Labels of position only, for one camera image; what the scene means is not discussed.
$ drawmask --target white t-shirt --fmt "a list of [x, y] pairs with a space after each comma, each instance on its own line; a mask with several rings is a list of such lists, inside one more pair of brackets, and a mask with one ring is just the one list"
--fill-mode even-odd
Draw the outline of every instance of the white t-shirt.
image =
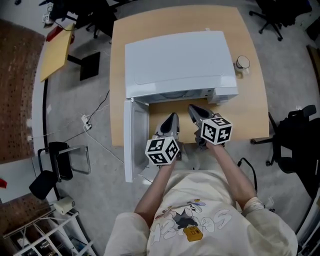
[[235, 208], [222, 171], [172, 175], [151, 228], [117, 216], [105, 256], [296, 256], [292, 229], [257, 197]]

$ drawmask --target red object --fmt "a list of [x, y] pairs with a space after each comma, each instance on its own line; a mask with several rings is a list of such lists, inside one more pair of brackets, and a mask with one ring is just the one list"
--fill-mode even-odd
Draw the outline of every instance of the red object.
[[0, 178], [0, 188], [6, 189], [7, 188], [7, 182]]
[[[54, 39], [55, 36], [58, 35], [62, 30], [63, 30], [62, 27], [56, 26], [54, 29], [52, 29], [52, 30], [48, 33], [48, 35], [46, 36], [46, 39], [45, 39], [45, 40], [46, 40], [47, 42], [50, 42], [50, 41], [51, 41], [52, 39]], [[71, 36], [70, 45], [74, 42], [74, 40], [75, 40], [75, 35], [73, 34], [73, 35]]]

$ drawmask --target sleeve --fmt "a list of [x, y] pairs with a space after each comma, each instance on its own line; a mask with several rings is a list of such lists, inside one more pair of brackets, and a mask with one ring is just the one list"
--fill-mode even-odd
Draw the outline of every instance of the sleeve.
[[262, 252], [297, 255], [298, 241], [294, 231], [277, 214], [265, 209], [257, 197], [245, 204], [242, 214], [251, 223], [247, 234], [256, 255], [262, 255]]
[[115, 219], [104, 256], [146, 255], [149, 234], [149, 227], [139, 214], [121, 213]]

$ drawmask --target hand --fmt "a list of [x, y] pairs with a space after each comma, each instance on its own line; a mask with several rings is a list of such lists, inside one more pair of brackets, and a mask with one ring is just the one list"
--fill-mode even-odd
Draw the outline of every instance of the hand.
[[175, 165], [176, 165], [176, 161], [177, 161], [177, 158], [175, 157], [172, 161], [172, 163], [170, 164], [167, 164], [167, 165], [162, 165], [159, 169], [160, 170], [169, 170], [169, 171], [173, 171], [173, 169], [175, 168]]
[[206, 147], [208, 148], [208, 149], [210, 149], [210, 150], [213, 150], [213, 149], [215, 149], [215, 148], [219, 148], [219, 147], [223, 147], [222, 146], [222, 144], [218, 144], [218, 145], [214, 145], [214, 144], [212, 144], [212, 143], [210, 143], [210, 142], [206, 142]]

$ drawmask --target white shelf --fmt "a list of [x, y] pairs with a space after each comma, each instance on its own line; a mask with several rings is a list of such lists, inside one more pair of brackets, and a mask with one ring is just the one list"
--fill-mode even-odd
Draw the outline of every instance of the white shelf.
[[[10, 239], [12, 235], [20, 232], [23, 235], [22, 239], [24, 239], [26, 234], [26, 229], [30, 226], [34, 226], [35, 229], [38, 231], [38, 233], [41, 235], [39, 239], [32, 242], [31, 244], [23, 246], [23, 248], [17, 253], [15, 253], [13, 256], [22, 256], [25, 252], [29, 250], [33, 250], [38, 256], [45, 256], [45, 255], [41, 255], [41, 253], [36, 248], [36, 246], [44, 240], [46, 240], [50, 244], [50, 247], [52, 248], [53, 251], [56, 252], [58, 256], [62, 256], [59, 249], [53, 244], [53, 242], [50, 239], [50, 236], [53, 234], [55, 234], [59, 238], [64, 248], [69, 249], [71, 252], [73, 252], [73, 255], [82, 256], [85, 252], [88, 252], [91, 256], [96, 256], [95, 252], [92, 249], [92, 245], [94, 242], [88, 241], [86, 239], [76, 219], [76, 217], [79, 215], [79, 212], [75, 212], [75, 213], [69, 212], [69, 214], [66, 214], [66, 215], [60, 215], [60, 214], [57, 215], [55, 213], [57, 212], [50, 211], [46, 215], [43, 215], [37, 218], [36, 220], [31, 221], [27, 225], [24, 225], [23, 227], [18, 228], [17, 230], [4, 236], [5, 239]], [[52, 230], [49, 231], [48, 233], [44, 233], [40, 229], [40, 227], [37, 225], [37, 222], [40, 220], [48, 221]], [[80, 251], [77, 251], [77, 249], [75, 248], [75, 245], [72, 243], [70, 239], [71, 237], [76, 238], [77, 240], [82, 242], [85, 246]]]

